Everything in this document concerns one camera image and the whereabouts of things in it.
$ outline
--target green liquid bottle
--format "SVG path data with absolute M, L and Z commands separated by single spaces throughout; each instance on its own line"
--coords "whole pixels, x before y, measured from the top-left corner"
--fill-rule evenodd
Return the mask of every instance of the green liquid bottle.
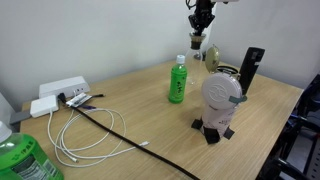
M 177 104 L 181 103 L 184 98 L 184 90 L 187 80 L 187 68 L 184 65 L 185 56 L 177 56 L 177 64 L 172 67 L 171 70 L 171 84 L 169 92 L 169 101 Z
M 0 121 L 0 179 L 63 180 L 63 174 L 33 137 L 12 133 Z

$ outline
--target charging cable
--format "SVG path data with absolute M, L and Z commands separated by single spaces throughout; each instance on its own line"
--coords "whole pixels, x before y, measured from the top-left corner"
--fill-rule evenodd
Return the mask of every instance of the charging cable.
M 115 121 L 115 118 L 114 118 L 114 114 L 117 114 L 121 120 L 122 120 L 122 124 L 123 124 L 123 128 L 124 128 L 124 132 L 123 132 L 123 135 L 122 136 L 125 136 L 126 135 L 126 124 L 125 124 L 125 120 L 123 118 L 123 116 L 117 112 L 117 111 L 114 111 L 114 110 L 111 110 L 111 109 L 101 109 L 101 108 L 96 108 L 96 109 L 92 109 L 92 110 L 88 110 L 88 111 L 85 111 L 84 113 L 85 114 L 89 114 L 89 113 L 93 113 L 93 112 L 97 112 L 97 111 L 102 111 L 102 112 L 107 112 L 110 117 L 111 117 L 111 126 L 110 126 L 110 129 L 113 128 L 114 126 L 114 121 Z M 67 132 L 68 128 L 74 123 L 76 122 L 80 117 L 82 117 L 81 114 L 73 117 L 73 112 L 71 113 L 68 121 L 66 122 L 66 124 L 61 128 L 61 130 L 59 131 L 57 137 L 56 137 L 56 140 L 54 141 L 51 137 L 51 132 L 50 132 L 50 126 L 51 126 L 51 121 L 52 121 L 52 117 L 53 117 L 53 112 L 52 110 L 50 110 L 50 118 L 49 118 L 49 121 L 48 121 L 48 136 L 49 136 L 49 139 L 51 141 L 51 143 L 54 145 L 54 149 L 55 149 L 55 155 L 58 159 L 58 161 L 61 163 L 61 164 L 64 164 L 66 166 L 69 166 L 69 167 L 76 167 L 76 168 L 82 168 L 82 167 L 89 167 L 89 166 L 93 166 L 93 165 L 96 165 L 98 163 L 101 163 L 102 161 L 104 161 L 105 159 L 109 158 L 109 157 L 113 157 L 113 156 L 116 156 L 116 155 L 119 155 L 121 153 L 124 153 L 124 152 L 128 152 L 130 150 L 133 150 L 133 149 L 136 149 L 136 147 L 131 147 L 129 149 L 125 149 L 125 150 L 122 150 L 122 151 L 119 151 L 119 152 L 116 152 L 116 150 L 119 148 L 119 146 L 121 145 L 122 143 L 122 140 L 119 141 L 119 143 L 116 145 L 116 147 L 107 155 L 103 155 L 103 156 L 81 156 L 81 155 L 77 155 L 75 154 L 74 152 L 79 152 L 79 151 L 83 151 L 83 150 L 87 150 L 87 149 L 90 149 L 90 148 L 93 148 L 94 146 L 100 144 L 103 140 L 105 140 L 108 135 L 110 134 L 109 132 L 104 136 L 102 137 L 100 140 L 98 140 L 96 143 L 94 144 L 91 144 L 89 146 L 86 146 L 86 147 L 82 147 L 82 148 L 77 148 L 77 149 L 69 149 L 64 141 L 64 137 L 65 137 L 65 133 Z M 149 142 L 145 141 L 141 144 L 139 144 L 139 146 L 146 146 L 148 145 Z M 76 164 L 69 164 L 67 162 L 64 162 L 60 156 L 59 156 L 59 153 L 58 153 L 58 150 L 61 150 L 61 152 L 63 154 L 65 154 L 69 159 L 71 159 L 73 162 L 75 163 L 78 163 L 79 160 L 78 159 L 84 159 L 84 160 L 89 160 L 89 159 L 98 159 L 98 161 L 94 162 L 94 163 L 90 163 L 90 164 L 84 164 L 84 165 L 76 165 Z

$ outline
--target gray floor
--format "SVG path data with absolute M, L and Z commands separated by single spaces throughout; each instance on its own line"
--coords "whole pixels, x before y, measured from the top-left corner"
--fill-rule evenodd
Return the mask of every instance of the gray floor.
M 310 112 L 308 114 L 308 120 L 320 126 L 320 111 Z M 310 132 L 310 130 L 302 130 L 287 159 L 290 164 L 295 166 L 301 172 L 304 170 L 312 146 L 312 141 L 308 137 L 312 135 L 314 135 L 314 133 Z M 282 173 L 280 176 L 286 180 L 293 179 L 284 173 Z

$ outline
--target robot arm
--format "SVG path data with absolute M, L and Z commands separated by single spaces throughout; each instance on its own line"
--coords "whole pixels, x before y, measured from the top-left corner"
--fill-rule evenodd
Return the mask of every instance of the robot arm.
M 207 28 L 215 16 L 212 14 L 212 8 L 216 2 L 234 2 L 238 0 L 196 0 L 194 5 L 190 5 L 190 0 L 186 0 L 186 5 L 189 9 L 196 7 L 194 14 L 189 16 L 191 27 L 194 29 L 195 36 L 201 36 L 203 30 Z

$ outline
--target white wall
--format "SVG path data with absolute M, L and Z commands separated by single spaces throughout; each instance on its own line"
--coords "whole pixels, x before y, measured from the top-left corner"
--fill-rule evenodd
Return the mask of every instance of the white wall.
M 9 128 L 12 128 L 9 125 L 11 114 L 14 113 L 13 108 L 8 103 L 8 101 L 0 93 L 0 121 L 6 124 Z
M 241 66 L 249 46 L 266 49 L 258 73 L 305 88 L 320 69 L 319 0 L 219 4 L 210 43 Z
M 189 13 L 183 0 L 0 1 L 0 88 L 19 110 L 42 83 L 172 60 L 190 45 Z

